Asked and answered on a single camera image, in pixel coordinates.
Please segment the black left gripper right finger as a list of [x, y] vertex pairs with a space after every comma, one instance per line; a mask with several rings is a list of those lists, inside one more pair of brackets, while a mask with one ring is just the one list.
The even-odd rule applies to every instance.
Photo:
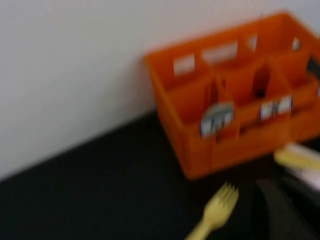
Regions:
[[282, 178], [282, 187], [293, 204], [306, 217], [320, 217], [320, 192], [295, 177]]

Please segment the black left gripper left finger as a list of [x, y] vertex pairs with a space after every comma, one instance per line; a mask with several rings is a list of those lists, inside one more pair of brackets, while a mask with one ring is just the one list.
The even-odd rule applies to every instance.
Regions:
[[282, 179], [260, 179], [254, 187], [257, 240], [318, 240], [320, 217], [303, 215], [282, 187]]

